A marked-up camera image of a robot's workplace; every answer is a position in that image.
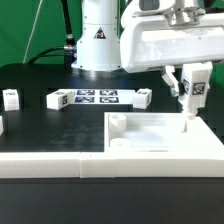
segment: green background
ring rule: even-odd
[[[68,0],[73,34],[81,37],[81,0]],[[22,63],[32,30],[39,0],[0,1],[0,66]],[[216,0],[214,7],[223,7],[224,0]],[[44,0],[27,59],[65,43],[65,28],[60,0]],[[44,58],[38,63],[63,63],[63,58]],[[212,81],[224,88],[224,65],[215,65]]]

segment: black table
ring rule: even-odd
[[[104,112],[145,112],[131,105],[69,105],[46,109],[59,88],[153,90],[148,112],[180,112],[158,72],[88,78],[63,65],[12,64],[0,68],[0,88],[18,89],[21,110],[4,112],[1,152],[103,151]],[[224,140],[224,91],[211,85],[199,115]],[[0,180],[0,222],[212,223],[224,220],[223,178],[115,178]]]

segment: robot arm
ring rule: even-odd
[[[149,10],[141,15],[139,6],[128,13],[136,2],[133,0],[122,16],[125,30],[120,40],[121,62],[127,72],[223,60],[223,13],[206,15],[197,1],[184,0],[177,0],[173,8],[158,14]]]
[[[197,0],[133,0],[121,21],[122,67],[129,73],[162,69],[171,94],[193,119],[205,106],[212,62],[224,58],[224,13],[206,15]],[[180,83],[175,67],[183,67]]]

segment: white cube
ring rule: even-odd
[[[74,89],[59,89],[58,91],[66,93],[68,95],[68,103],[73,103],[76,94]]]
[[[5,111],[19,110],[19,96],[16,89],[3,90]]]
[[[56,92],[47,95],[47,108],[60,110],[69,105],[72,101],[72,91],[59,89]]]
[[[2,116],[0,116],[0,135],[3,133],[3,130]]]
[[[139,89],[133,96],[133,107],[146,109],[152,100],[151,89]]]

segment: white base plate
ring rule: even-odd
[[[0,178],[224,177],[224,146],[200,118],[124,113],[127,129],[115,134],[111,114],[105,152],[0,153]],[[113,137],[130,138],[132,148],[111,149]]]

